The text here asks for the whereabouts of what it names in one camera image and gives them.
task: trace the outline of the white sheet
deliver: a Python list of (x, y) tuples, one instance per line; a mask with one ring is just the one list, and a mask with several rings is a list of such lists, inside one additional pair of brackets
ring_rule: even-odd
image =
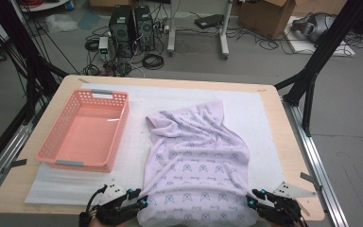
[(125, 189), (141, 188), (152, 145), (145, 117), (160, 110), (179, 109), (217, 99), (224, 105), (224, 124), (240, 135), (250, 148), (250, 190), (264, 188), (272, 191), (284, 180), (261, 97), (256, 93), (92, 83), (82, 87), (124, 91), (130, 95), (130, 115), (113, 171), (89, 173), (41, 165), (26, 203), (86, 205), (93, 193), (112, 178)]

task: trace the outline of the printed pattern on towel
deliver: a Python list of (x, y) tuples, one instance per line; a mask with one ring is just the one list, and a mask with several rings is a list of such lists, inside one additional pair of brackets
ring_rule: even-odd
[(142, 226), (249, 226), (249, 150), (223, 125), (221, 101), (147, 116), (153, 146), (138, 213)]

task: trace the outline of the purple towel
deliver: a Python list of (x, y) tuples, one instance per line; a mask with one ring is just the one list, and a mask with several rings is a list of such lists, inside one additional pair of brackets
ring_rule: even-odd
[(250, 153), (223, 125), (221, 101), (147, 116), (153, 146), (144, 190), (142, 226), (249, 226), (257, 214), (247, 206)]

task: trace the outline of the gray floor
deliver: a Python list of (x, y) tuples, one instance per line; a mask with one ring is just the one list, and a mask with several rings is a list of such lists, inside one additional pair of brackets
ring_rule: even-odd
[[(66, 13), (55, 9), (46, 14), (57, 12)], [(88, 13), (84, 9), (69, 12), (76, 21), (81, 21)], [(193, 20), (189, 20), (183, 19), (183, 22), (194, 27)], [(235, 18), (232, 18), (231, 26), (236, 26), (233, 22)], [(89, 30), (55, 33), (52, 38), (80, 70), (86, 64), (84, 38), (107, 23), (108, 19), (100, 18)], [(73, 73), (75, 70), (55, 46), (45, 36), (43, 39), (53, 62)], [(170, 58), (164, 52), (164, 67), (158, 71), (143, 69), (144, 77), (276, 84), (298, 73), (310, 58), (308, 55), (287, 55), (281, 48), (265, 50), (250, 35), (239, 40), (232, 38), (228, 42), (231, 54), (224, 61), (219, 55), (217, 37), (178, 34), (174, 56)], [(285, 50), (290, 50), (286, 43), (283, 45)], [(353, 50), (354, 58), (333, 57), (321, 71), (315, 91), (311, 131), (349, 225), (363, 226), (363, 48), (353, 47)], [(134, 70), (130, 76), (141, 78), (143, 74)], [(24, 103), (24, 93), (11, 62), (0, 61), (0, 134)], [(0, 214), (0, 226), (75, 225), (76, 216)], [(327, 219), (310, 223), (310, 226), (330, 225)]]

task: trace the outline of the basket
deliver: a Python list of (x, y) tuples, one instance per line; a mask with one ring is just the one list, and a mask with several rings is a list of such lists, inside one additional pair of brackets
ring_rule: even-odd
[(54, 168), (111, 172), (128, 115), (127, 93), (76, 89), (36, 158)]

